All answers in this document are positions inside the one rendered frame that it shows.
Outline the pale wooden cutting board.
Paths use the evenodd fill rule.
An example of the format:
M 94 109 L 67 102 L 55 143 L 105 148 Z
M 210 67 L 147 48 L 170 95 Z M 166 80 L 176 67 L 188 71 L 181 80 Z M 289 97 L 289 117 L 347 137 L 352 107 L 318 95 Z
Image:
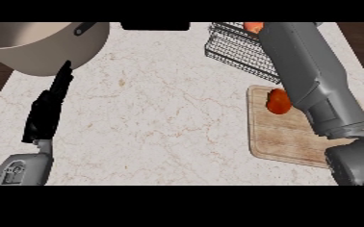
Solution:
M 296 108 L 286 114 L 271 113 L 267 101 L 273 89 L 253 85 L 246 92 L 250 153 L 261 159 L 326 168 L 326 149 L 354 139 L 320 137 Z

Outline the orange squash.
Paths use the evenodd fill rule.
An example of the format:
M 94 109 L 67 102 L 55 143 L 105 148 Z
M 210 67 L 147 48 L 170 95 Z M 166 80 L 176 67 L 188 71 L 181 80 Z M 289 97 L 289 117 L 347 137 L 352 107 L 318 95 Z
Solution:
M 267 108 L 274 114 L 286 114 L 292 108 L 292 102 L 284 89 L 276 88 L 268 93 Z

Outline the orange vegetable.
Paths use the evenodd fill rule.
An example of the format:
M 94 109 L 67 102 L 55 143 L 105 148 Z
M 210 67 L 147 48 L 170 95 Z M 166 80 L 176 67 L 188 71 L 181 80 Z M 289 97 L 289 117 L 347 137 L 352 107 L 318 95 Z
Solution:
M 259 34 L 264 29 L 265 23 L 264 22 L 244 22 L 243 29 L 253 34 Z

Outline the flat black appliance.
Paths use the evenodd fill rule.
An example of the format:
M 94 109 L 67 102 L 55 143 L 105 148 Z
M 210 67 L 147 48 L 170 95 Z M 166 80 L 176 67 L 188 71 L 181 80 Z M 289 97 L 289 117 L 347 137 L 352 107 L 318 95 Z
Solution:
M 122 26 L 126 30 L 138 30 L 138 31 L 188 31 L 191 27 L 191 23 L 123 21 Z

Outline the large beige pot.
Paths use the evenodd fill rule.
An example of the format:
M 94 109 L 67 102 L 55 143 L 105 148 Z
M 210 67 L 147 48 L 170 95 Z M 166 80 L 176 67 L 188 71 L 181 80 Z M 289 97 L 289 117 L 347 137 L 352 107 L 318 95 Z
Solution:
M 55 76 L 64 63 L 79 68 L 110 36 L 108 22 L 0 22 L 0 63 L 31 76 Z

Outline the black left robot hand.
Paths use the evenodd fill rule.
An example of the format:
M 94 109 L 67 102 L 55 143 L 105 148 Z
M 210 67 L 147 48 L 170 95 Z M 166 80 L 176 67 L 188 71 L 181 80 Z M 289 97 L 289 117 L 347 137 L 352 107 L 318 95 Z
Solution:
M 52 139 L 59 122 L 61 105 L 73 81 L 71 62 L 61 67 L 52 86 L 39 95 L 31 104 L 25 120 L 22 142 L 31 143 L 36 139 Z

